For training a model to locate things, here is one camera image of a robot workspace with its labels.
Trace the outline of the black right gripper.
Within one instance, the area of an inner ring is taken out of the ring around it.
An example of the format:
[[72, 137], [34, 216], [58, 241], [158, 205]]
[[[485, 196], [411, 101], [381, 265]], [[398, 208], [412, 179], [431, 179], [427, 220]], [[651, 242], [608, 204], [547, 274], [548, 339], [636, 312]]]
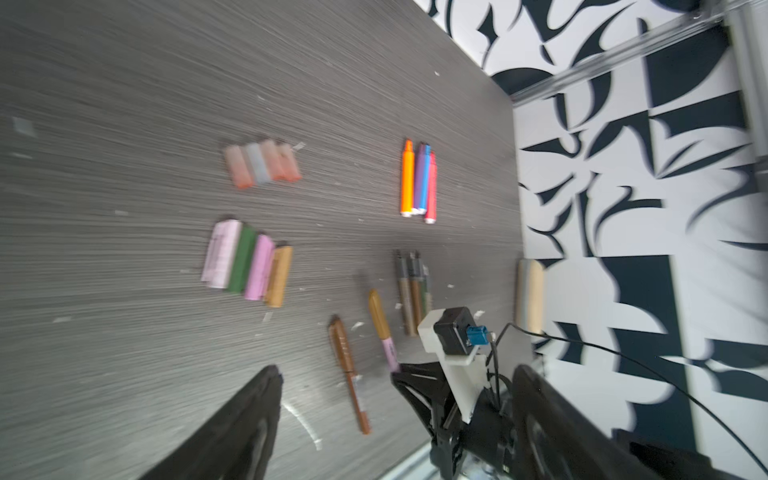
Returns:
[[509, 393], [483, 388], [466, 423], [439, 363], [402, 364], [391, 382], [430, 435], [430, 461], [443, 479], [456, 479], [471, 456], [494, 474], [512, 474], [516, 434]]

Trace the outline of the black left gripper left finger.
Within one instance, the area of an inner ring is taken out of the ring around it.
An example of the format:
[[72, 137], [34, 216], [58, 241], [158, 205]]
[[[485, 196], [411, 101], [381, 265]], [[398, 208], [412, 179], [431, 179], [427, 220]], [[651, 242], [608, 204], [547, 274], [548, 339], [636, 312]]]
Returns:
[[144, 479], [263, 479], [280, 421], [283, 377], [264, 367]]

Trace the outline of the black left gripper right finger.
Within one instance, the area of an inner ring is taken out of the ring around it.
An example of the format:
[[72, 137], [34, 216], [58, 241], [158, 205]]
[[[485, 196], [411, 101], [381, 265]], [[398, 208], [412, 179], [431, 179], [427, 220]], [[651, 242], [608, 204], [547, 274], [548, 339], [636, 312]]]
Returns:
[[656, 479], [527, 365], [512, 378], [516, 479]]

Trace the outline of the brown marker pen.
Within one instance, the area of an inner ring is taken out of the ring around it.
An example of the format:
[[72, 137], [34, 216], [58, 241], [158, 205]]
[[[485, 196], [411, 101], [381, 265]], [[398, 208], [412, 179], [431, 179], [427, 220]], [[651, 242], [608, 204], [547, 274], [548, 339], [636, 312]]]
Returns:
[[329, 322], [328, 332], [330, 342], [335, 356], [344, 374], [346, 385], [350, 392], [351, 402], [358, 426], [363, 435], [369, 435], [372, 432], [370, 420], [367, 411], [361, 403], [361, 397], [358, 390], [358, 374], [354, 364], [351, 348], [348, 342], [346, 329], [343, 321], [338, 315], [333, 315]]

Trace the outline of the green marker pen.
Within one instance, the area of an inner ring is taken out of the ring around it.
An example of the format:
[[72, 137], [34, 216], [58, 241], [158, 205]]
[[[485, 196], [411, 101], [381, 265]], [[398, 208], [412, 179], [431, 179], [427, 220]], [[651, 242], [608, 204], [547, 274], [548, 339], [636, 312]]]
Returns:
[[429, 270], [426, 265], [421, 267], [422, 276], [420, 282], [420, 295], [421, 295], [421, 317], [425, 318], [427, 314], [432, 310], [432, 295], [430, 292], [430, 279]]

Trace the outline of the ochre cap pink marker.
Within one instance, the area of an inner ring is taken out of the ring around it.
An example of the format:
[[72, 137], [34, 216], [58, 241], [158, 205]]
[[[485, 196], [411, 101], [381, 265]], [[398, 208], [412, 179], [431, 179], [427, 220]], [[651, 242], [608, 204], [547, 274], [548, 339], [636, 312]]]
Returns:
[[400, 364], [397, 360], [395, 345], [376, 289], [371, 289], [369, 292], [368, 307], [377, 335], [382, 342], [389, 371], [391, 373], [399, 372]]

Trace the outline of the green pen cap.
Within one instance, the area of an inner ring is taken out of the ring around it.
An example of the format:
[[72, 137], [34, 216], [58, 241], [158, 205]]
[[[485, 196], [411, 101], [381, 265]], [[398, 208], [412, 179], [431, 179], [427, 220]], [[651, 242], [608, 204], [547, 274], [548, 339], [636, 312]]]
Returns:
[[256, 231], [247, 224], [242, 224], [240, 237], [230, 271], [229, 283], [226, 290], [234, 294], [242, 294], [245, 290], [252, 264], [256, 244]]

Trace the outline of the tan pen cap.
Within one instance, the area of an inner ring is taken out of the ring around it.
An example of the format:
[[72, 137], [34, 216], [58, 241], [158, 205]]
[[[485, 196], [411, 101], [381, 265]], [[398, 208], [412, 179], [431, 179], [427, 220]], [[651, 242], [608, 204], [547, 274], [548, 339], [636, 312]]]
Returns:
[[269, 282], [264, 295], [264, 302], [270, 308], [280, 308], [283, 305], [292, 258], [293, 247], [290, 245], [280, 246], [274, 251]]

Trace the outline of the light pink clip cap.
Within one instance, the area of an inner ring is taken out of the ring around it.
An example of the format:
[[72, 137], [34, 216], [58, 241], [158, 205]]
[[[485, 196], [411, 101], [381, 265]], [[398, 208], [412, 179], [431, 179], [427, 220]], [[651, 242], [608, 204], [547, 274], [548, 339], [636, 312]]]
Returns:
[[236, 219], [215, 224], [201, 274], [201, 281], [209, 288], [228, 286], [241, 230], [242, 222]]

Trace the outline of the tan marker pen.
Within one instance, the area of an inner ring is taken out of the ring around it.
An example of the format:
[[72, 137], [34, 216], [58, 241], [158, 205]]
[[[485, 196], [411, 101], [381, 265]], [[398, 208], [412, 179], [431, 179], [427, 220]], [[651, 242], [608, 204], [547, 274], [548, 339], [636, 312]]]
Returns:
[[395, 251], [396, 275], [400, 299], [402, 303], [402, 314], [404, 318], [404, 328], [408, 336], [417, 335], [416, 322], [413, 315], [413, 303], [409, 285], [409, 275], [407, 262], [400, 250]]

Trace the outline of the pink cap brown marker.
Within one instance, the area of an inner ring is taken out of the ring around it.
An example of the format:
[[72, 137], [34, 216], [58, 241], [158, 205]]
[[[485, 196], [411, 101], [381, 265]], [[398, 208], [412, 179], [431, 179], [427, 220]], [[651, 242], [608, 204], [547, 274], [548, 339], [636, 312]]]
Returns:
[[424, 307], [422, 299], [423, 272], [421, 257], [418, 251], [410, 251], [408, 258], [409, 281], [415, 324], [419, 325], [423, 319]]

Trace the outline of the red highlighter pen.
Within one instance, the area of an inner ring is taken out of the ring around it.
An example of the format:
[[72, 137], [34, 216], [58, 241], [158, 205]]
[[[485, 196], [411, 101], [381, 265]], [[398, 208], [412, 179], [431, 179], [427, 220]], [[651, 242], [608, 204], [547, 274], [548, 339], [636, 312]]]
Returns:
[[430, 152], [428, 195], [424, 219], [425, 223], [429, 225], [435, 224], [437, 219], [437, 162], [433, 151]]

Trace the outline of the purple highlighter pen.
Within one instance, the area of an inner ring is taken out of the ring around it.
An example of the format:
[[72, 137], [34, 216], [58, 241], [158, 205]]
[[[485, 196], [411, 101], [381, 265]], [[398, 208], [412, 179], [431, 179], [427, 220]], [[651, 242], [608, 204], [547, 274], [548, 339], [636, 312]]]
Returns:
[[422, 213], [424, 164], [425, 164], [425, 144], [420, 143], [418, 145], [418, 149], [414, 159], [413, 202], [412, 202], [412, 212], [414, 214]]

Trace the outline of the translucent grey pen cap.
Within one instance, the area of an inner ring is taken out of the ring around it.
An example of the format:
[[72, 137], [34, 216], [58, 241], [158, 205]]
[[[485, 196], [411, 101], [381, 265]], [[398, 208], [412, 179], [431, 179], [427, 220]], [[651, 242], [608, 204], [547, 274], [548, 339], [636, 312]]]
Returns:
[[244, 145], [242, 149], [249, 162], [254, 182], [257, 185], [271, 183], [272, 177], [268, 171], [266, 160], [262, 154], [260, 144], [249, 143]]

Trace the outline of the blue highlighter pen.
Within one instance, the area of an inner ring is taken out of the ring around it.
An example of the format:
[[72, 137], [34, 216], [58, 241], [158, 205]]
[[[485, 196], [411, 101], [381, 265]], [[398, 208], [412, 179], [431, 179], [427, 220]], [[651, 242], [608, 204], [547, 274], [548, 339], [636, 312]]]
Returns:
[[423, 143], [420, 145], [414, 175], [414, 204], [413, 208], [418, 214], [424, 214], [427, 207], [429, 172], [431, 166], [431, 146]]

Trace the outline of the orange highlighter pen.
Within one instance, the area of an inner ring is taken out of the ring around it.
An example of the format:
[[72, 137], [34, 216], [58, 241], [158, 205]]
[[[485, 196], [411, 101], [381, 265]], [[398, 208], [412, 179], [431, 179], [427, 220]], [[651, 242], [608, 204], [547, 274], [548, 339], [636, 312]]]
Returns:
[[405, 140], [401, 163], [400, 214], [411, 217], [413, 214], [414, 151], [410, 139]]

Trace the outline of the translucent pink pen cap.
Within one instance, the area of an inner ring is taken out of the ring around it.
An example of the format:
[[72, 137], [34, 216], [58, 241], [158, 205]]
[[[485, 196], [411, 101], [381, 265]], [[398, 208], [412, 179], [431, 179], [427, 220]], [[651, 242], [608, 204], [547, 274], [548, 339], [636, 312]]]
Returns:
[[284, 180], [282, 156], [275, 141], [272, 139], [263, 140], [259, 143], [259, 147], [270, 179], [272, 181]]

